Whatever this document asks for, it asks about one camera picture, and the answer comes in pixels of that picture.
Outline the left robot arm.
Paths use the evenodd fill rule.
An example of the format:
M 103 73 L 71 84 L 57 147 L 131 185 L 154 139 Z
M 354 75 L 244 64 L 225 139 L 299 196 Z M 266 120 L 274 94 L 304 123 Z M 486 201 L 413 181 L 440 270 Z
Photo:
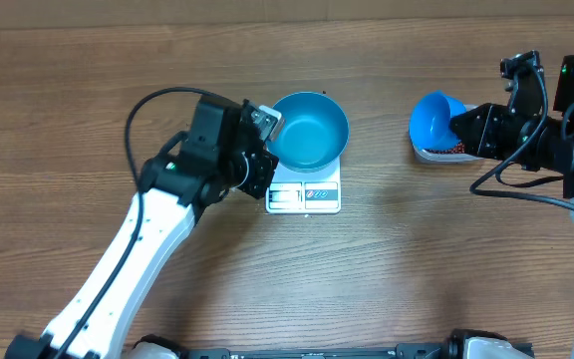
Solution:
M 133 175 L 137 192 L 108 249 L 72 301 L 37 339 L 16 336 L 8 358 L 119 358 L 160 271 L 204 211 L 238 188 L 260 199 L 278 165 L 266 144 L 278 111 L 200 91 L 189 129 Z

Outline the blue plastic measuring scoop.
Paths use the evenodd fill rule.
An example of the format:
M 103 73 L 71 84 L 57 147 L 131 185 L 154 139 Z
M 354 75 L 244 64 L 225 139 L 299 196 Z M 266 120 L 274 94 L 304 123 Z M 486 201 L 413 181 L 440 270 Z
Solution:
M 414 107 L 409 134 L 421 150 L 447 150 L 460 143 L 450 129 L 450 120 L 466 112 L 461 101 L 437 91 L 424 96 Z

